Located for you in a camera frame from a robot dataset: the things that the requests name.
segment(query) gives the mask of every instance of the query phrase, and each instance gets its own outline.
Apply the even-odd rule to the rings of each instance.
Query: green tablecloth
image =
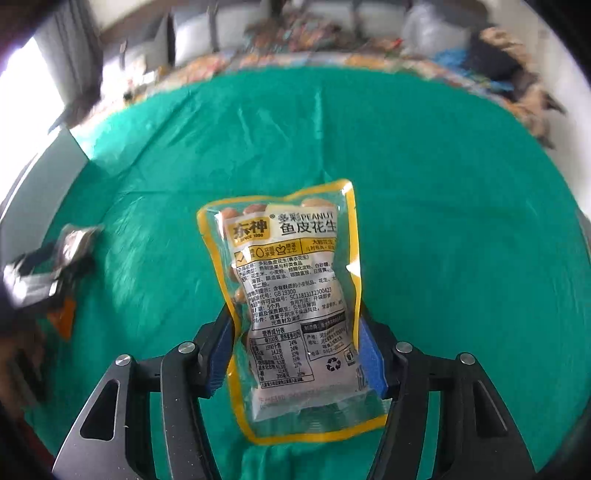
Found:
[[[537,467],[582,411],[591,268],[576,204],[498,106],[405,74],[268,70],[156,96],[80,142],[92,161],[48,238],[66,222],[105,233],[51,399],[30,415],[52,452],[117,355],[162,355],[215,318],[222,296],[196,227],[201,205],[339,178],[355,186],[376,320],[424,352],[473,352]],[[381,435],[259,447],[240,433],[226,387],[202,411],[225,480],[363,479]]]

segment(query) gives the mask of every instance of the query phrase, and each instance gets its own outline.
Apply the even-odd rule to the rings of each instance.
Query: curtain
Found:
[[[76,123],[100,98],[103,51],[87,0],[64,0],[35,34],[66,104],[56,122]]]

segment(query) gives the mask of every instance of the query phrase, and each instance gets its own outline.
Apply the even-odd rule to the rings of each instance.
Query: product label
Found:
[[[260,418],[366,391],[333,271],[336,208],[269,205],[226,220],[225,230],[252,319],[253,408],[283,405]]]

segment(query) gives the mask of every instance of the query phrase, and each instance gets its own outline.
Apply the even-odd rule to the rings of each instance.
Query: orange object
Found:
[[[76,314],[76,301],[72,297],[66,297],[64,306],[61,310],[51,312],[47,315],[49,321],[56,328],[57,333],[66,342],[72,338],[72,327],[74,325],[74,315]]]

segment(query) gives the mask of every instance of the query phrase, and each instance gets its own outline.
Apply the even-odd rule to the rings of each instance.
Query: plastic bag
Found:
[[[465,48],[470,31],[446,22],[434,5],[422,2],[409,10],[402,39],[407,53],[433,57],[449,48]]]
[[[235,323],[230,399],[255,443],[341,440],[384,425],[353,338],[361,304],[347,180],[201,208],[199,229]]]

